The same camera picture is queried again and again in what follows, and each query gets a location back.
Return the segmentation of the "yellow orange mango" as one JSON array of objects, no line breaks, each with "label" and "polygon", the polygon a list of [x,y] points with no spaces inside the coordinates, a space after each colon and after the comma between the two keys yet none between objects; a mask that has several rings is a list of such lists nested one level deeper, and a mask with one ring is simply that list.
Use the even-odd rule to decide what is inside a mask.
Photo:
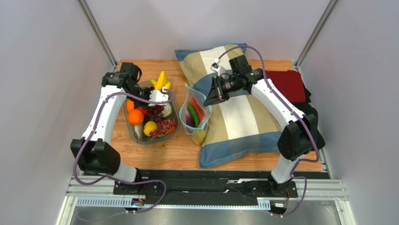
[{"label": "yellow orange mango", "polygon": [[193,140],[193,142],[196,145],[201,146],[203,144],[203,142],[205,141],[206,136],[207,136],[207,132],[205,130],[198,129],[198,130],[195,130],[191,134],[191,139]]}]

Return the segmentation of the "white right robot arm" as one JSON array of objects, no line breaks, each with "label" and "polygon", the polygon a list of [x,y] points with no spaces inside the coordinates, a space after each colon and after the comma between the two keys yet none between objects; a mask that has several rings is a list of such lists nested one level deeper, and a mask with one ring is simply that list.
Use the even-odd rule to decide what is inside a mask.
[{"label": "white right robot arm", "polygon": [[212,78],[210,92],[204,102],[205,106],[223,103],[229,95],[238,90],[246,90],[259,100],[276,118],[282,134],[277,147],[280,152],[278,162],[271,172],[269,181],[282,185],[293,179],[297,166],[306,161],[305,155],[311,150],[316,153],[313,162],[320,160],[317,147],[318,120],[314,114],[305,114],[277,89],[267,75],[265,68],[252,69],[244,55],[229,61],[232,73],[223,76],[225,69],[218,57],[211,65],[217,75]]}]

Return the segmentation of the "clear zip top bag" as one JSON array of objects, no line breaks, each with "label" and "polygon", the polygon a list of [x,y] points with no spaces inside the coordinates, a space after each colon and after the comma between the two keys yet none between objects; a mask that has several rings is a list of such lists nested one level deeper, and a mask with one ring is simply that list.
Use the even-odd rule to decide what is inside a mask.
[{"label": "clear zip top bag", "polygon": [[180,109],[179,118],[186,134],[192,141],[201,146],[207,136],[208,121],[212,107],[204,106],[206,96],[185,85],[185,101]]}]

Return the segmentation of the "red watermelon slice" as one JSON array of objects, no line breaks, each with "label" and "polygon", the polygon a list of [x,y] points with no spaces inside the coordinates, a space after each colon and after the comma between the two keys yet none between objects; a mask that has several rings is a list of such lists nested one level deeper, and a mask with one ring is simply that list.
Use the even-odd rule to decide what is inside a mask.
[{"label": "red watermelon slice", "polygon": [[190,98],[190,104],[191,106],[194,108],[198,118],[199,118],[199,122],[202,122],[202,120],[204,119],[204,112],[203,110],[200,108],[199,104],[197,103],[197,101],[195,100],[195,98]]}]

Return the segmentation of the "green chili pepper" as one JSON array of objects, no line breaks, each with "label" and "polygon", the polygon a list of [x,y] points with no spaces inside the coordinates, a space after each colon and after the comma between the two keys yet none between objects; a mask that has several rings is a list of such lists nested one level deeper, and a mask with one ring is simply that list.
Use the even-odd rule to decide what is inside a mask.
[{"label": "green chili pepper", "polygon": [[190,113],[190,115],[191,115],[191,117],[192,117],[192,119],[193,119],[193,121],[195,123],[195,128],[197,128],[199,126],[200,122],[199,122],[199,118],[198,118],[194,108],[191,105],[188,105],[186,107],[186,110],[189,111],[189,113]]}]

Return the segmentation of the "dark red grape bunch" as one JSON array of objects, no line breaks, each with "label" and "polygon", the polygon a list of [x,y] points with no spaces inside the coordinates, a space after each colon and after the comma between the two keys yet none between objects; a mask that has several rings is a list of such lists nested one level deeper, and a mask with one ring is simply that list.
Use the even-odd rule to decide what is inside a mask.
[{"label": "dark red grape bunch", "polygon": [[148,116],[152,121],[159,123],[163,120],[164,106],[155,105],[152,107],[138,107],[145,116]]}]

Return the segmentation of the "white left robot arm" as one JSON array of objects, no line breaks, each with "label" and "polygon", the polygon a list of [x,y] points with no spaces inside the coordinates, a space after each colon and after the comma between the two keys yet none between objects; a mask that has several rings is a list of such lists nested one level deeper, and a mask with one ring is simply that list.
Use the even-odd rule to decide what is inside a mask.
[{"label": "white left robot arm", "polygon": [[167,103],[164,88],[141,88],[142,70],[135,64],[122,63],[120,71],[102,77],[101,92],[93,118],[80,139],[73,139],[70,149],[75,157],[73,175],[81,185],[93,185],[104,178],[127,185],[144,181],[138,168],[122,162],[111,145],[112,131],[122,104],[132,100],[140,107]]}]

